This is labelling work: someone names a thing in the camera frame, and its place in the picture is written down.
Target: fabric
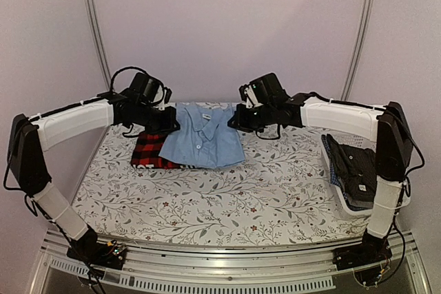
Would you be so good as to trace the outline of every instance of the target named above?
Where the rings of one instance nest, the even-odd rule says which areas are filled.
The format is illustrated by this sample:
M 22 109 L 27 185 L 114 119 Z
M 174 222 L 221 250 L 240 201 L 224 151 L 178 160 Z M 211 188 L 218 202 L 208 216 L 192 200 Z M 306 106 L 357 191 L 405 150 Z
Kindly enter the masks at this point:
M 109 128 L 72 203 L 98 233 L 171 247 L 262 247 L 359 238 L 366 229 L 368 217 L 342 216 L 320 146 L 326 133 L 347 144 L 360 137 L 310 127 L 282 129 L 279 140 L 241 132 L 245 161 L 235 167 L 138 170 L 130 165 L 136 139 L 125 131 Z
M 176 105 L 176 120 L 181 129 L 165 139 L 159 156 L 183 165 L 218 168 L 245 160 L 239 134 L 227 126 L 234 110 L 207 109 L 194 103 Z
M 130 164 L 135 168 L 180 169 L 183 166 L 159 156 L 166 134 L 140 133 Z
M 351 196 L 347 195 L 347 202 L 353 207 L 360 207 L 363 209 L 372 209 L 373 208 L 373 202 L 370 201 L 359 201 L 353 199 Z
M 369 207 L 363 207 L 363 206 L 356 206 L 356 205 L 352 204 L 353 202 L 349 199 L 349 196 L 347 195 L 347 193 L 343 191 L 343 185 L 340 183 L 340 180 L 338 179 L 338 176 L 336 174 L 336 170 L 334 169 L 334 165 L 331 162 L 331 150 L 329 148 L 326 136 L 323 134 L 321 139 L 322 139 L 322 144 L 323 144 L 323 146 L 325 146 L 325 150 L 326 150 L 326 153 L 329 158 L 329 183 L 332 185 L 335 185 L 337 187 L 340 187 L 340 189 L 342 190 L 343 198 L 345 199 L 346 205 L 352 211 L 361 211 L 361 210 L 366 210 L 366 209 L 372 209 L 372 207 L 369 208 Z
M 375 152 L 339 144 L 330 134 L 326 139 L 330 161 L 341 178 L 343 191 L 354 200 L 373 202 L 377 190 Z

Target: floral patterned surface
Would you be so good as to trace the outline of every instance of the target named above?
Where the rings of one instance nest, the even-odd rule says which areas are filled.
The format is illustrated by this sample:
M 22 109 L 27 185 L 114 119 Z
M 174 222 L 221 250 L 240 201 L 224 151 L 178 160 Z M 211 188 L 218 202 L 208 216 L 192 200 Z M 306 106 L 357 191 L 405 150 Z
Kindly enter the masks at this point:
M 110 128 L 73 202 L 99 233 L 175 244 L 269 246 L 358 237 L 367 225 L 367 218 L 340 217 L 318 143 L 329 130 L 288 127 L 279 140 L 240 133 L 243 164 L 170 170 L 132 168 L 136 139 L 122 137 L 126 131 Z M 271 127 L 263 135 L 274 134 Z

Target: laundry basket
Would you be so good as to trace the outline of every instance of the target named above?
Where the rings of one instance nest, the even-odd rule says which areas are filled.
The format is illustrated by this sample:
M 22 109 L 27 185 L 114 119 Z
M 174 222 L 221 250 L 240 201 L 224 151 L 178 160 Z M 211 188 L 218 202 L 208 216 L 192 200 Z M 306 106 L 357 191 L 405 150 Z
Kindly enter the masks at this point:
M 368 140 L 366 138 L 360 137 L 360 136 L 341 133 L 341 134 L 333 134 L 333 137 L 339 144 L 350 145 L 350 146 L 363 148 L 363 149 L 370 148 L 374 151 L 376 150 L 375 143 L 371 142 L 370 140 Z M 329 157 L 328 157 L 325 146 L 323 145 L 321 139 L 320 139 L 320 148 L 322 151 L 323 164 L 325 165 L 325 175 L 330 179 Z M 340 217 L 342 219 L 349 220 L 352 218 L 363 218 L 363 217 L 368 217 L 372 214 L 372 209 L 363 209 L 363 210 L 357 210 L 357 211 L 350 209 L 347 205 L 345 197 L 343 196 L 343 192 L 342 192 L 341 188 L 336 185 L 332 185 L 331 183 L 329 183 L 329 186 L 331 187 L 331 190 L 333 191 L 333 193 L 336 196 L 338 196 L 338 200 L 340 201 L 341 209 L 339 209 L 339 212 L 340 212 Z M 402 207 L 407 206 L 409 203 L 410 203 L 410 198 L 407 196 L 404 196 L 403 202 L 402 202 Z

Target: clothing pile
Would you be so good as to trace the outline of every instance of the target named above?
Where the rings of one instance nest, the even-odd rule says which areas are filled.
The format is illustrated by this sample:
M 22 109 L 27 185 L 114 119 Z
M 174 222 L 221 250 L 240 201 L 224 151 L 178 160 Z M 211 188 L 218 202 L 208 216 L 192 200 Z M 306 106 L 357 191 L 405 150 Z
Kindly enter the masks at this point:
M 245 160 L 239 134 L 227 126 L 233 116 L 226 109 L 207 109 L 191 103 L 176 105 L 181 129 L 167 135 L 140 134 L 132 154 L 136 168 L 218 168 Z
M 372 209 L 377 190 L 375 152 L 339 144 L 332 135 L 322 135 L 329 159 L 330 183 L 340 187 L 349 209 Z

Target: red checkered fabric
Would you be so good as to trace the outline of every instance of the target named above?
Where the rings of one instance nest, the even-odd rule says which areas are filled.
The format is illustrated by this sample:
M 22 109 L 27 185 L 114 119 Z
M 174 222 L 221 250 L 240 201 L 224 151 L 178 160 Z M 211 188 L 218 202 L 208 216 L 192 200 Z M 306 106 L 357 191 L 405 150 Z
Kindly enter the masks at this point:
M 187 168 L 188 166 L 170 162 L 159 156 L 166 138 L 166 134 L 139 134 L 130 164 L 135 168 Z

